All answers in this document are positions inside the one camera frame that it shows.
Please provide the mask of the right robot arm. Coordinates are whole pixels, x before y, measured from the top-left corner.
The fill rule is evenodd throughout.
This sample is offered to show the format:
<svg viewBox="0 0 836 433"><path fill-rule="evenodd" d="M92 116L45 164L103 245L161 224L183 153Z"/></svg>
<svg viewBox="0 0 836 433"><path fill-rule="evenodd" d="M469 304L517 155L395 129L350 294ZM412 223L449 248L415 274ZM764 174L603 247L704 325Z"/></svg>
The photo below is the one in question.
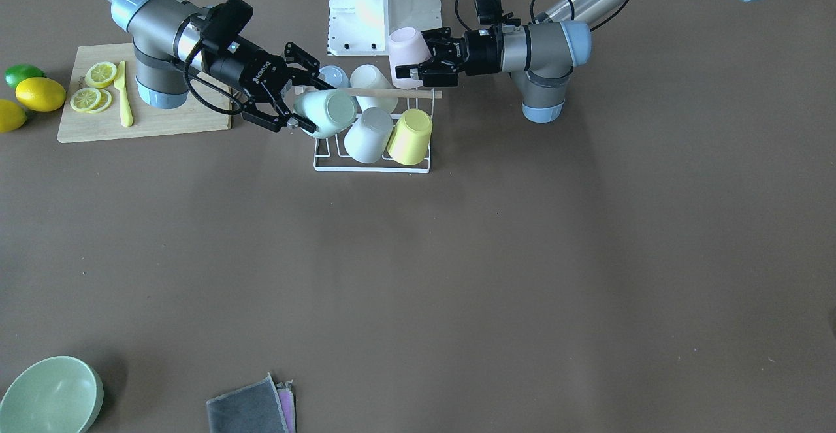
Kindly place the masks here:
<svg viewBox="0 0 836 433"><path fill-rule="evenodd" d="M319 61L293 43L282 55L246 40L242 30L253 7L227 0L200 8L186 0L107 0L114 22L131 34L141 99L153 108L173 109L196 94L191 82L203 72L246 97L232 99L227 115L278 132L299 127L314 135L317 125L293 112L284 94L293 86L330 88L319 77Z"/></svg>

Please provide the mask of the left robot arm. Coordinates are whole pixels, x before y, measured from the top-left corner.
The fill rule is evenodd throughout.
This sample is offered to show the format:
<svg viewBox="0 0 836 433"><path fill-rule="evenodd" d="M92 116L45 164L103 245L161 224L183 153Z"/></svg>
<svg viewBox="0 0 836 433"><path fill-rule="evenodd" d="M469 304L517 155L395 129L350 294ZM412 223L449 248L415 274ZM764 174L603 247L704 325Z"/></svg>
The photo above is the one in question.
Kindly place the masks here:
<svg viewBox="0 0 836 433"><path fill-rule="evenodd" d="M630 0L564 0L529 12L524 24L502 10L500 0L474 0L479 29L454 37L448 27L421 32L430 56L420 62L397 62L399 79L421 81L428 88L456 87L458 76L505 72L522 94L522 112L534 123L554 121L566 100L575 68L589 61L592 33L620 13Z"/></svg>

